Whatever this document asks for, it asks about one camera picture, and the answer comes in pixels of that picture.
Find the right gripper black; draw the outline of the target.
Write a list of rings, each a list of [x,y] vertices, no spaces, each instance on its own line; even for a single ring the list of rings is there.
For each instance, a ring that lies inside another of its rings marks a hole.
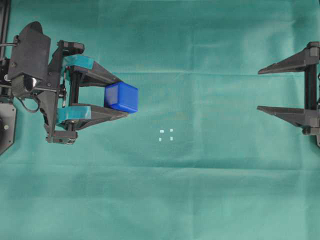
[[[275,74],[304,71],[304,108],[257,106],[257,110],[280,118],[295,127],[305,128],[305,135],[315,136],[320,146],[320,110],[317,99],[317,65],[320,61],[320,42],[309,42],[302,51],[273,63],[258,71],[262,74]]]

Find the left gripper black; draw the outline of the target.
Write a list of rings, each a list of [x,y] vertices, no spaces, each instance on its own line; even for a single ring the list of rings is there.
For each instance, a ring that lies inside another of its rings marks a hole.
[[[69,67],[69,80],[79,87],[106,87],[118,82],[120,78],[110,73],[93,58],[82,54],[85,46],[78,42],[60,40],[57,49],[48,64],[47,83],[52,90],[44,90],[39,94],[39,109],[43,114],[46,141],[71,145],[77,139],[77,132],[103,122],[125,118],[127,112],[85,103],[74,103],[71,106],[58,108],[60,96],[61,71]],[[67,129],[74,124],[74,130]],[[55,130],[56,125],[67,130]]]

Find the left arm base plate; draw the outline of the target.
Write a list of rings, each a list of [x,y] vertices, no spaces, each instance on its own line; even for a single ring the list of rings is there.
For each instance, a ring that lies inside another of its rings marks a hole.
[[[0,102],[0,154],[15,142],[17,109],[11,102]]]

